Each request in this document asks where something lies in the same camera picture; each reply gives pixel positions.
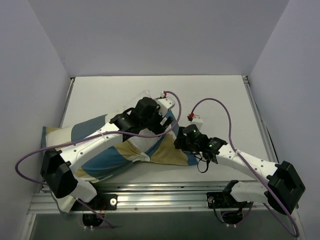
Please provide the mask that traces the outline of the blue beige white pillowcase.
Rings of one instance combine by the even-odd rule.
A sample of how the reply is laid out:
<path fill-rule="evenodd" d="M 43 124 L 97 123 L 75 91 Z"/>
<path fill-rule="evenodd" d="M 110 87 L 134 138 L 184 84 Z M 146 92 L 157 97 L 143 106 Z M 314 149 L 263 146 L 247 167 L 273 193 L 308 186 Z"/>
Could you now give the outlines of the blue beige white pillowcase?
<path fill-rule="evenodd" d="M 101 131 L 109 119 L 104 114 L 64 128 L 45 126 L 42 129 L 41 146 L 46 148 L 84 139 Z M 87 182 L 98 183 L 124 172 L 135 162 L 195 166 L 198 163 L 195 156 L 175 148 L 178 131 L 179 126 L 176 125 L 166 135 L 155 137 L 151 131 L 142 130 L 140 137 L 133 136 L 93 157 L 76 172 L 76 176 Z"/>

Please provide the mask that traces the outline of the white pillow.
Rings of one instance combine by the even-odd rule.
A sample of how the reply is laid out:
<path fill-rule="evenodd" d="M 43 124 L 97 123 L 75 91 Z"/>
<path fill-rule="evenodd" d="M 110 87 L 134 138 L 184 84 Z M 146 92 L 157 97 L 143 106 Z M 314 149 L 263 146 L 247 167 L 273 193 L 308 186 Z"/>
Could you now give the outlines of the white pillow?
<path fill-rule="evenodd" d="M 107 114 L 105 122 L 114 124 L 119 131 L 149 137 L 123 135 L 120 143 L 109 147 L 104 153 L 111 158 L 132 162 L 138 159 L 159 162 L 161 158 L 175 155 L 178 151 L 174 146 L 178 125 L 167 134 L 154 137 L 169 130 L 176 122 L 171 110 L 161 110 L 159 101 L 168 102 L 168 99 L 152 98 L 148 91 L 142 91 L 125 106 Z"/>

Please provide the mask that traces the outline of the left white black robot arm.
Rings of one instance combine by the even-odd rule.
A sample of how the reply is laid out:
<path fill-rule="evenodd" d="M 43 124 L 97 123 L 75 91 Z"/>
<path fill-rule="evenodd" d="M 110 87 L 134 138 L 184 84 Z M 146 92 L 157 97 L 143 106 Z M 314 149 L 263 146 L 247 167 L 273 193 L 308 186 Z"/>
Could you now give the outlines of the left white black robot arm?
<path fill-rule="evenodd" d="M 131 137 L 143 137 L 140 133 L 148 130 L 148 138 L 165 135 L 173 118 L 165 118 L 175 106 L 170 97 L 143 97 L 135 107 L 114 115 L 103 126 L 84 139 L 61 146 L 48 147 L 45 151 L 40 174 L 57 199 L 67 196 L 81 199 L 90 210 L 100 206 L 101 197 L 93 185 L 75 174 L 82 165 Z"/>

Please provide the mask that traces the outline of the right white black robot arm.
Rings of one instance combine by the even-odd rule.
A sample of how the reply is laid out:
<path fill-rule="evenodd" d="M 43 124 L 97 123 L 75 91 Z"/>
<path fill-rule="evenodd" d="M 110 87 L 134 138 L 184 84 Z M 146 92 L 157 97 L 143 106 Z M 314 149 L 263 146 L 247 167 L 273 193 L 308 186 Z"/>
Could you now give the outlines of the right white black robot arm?
<path fill-rule="evenodd" d="M 178 129 L 174 146 L 185 152 L 202 154 L 207 163 L 233 168 L 257 181 L 232 180 L 228 190 L 222 193 L 223 203 L 227 206 L 232 207 L 238 202 L 259 202 L 269 204 L 283 215 L 291 214 L 306 190 L 291 163 L 270 162 L 236 150 L 223 139 L 202 134 L 195 124 Z"/>

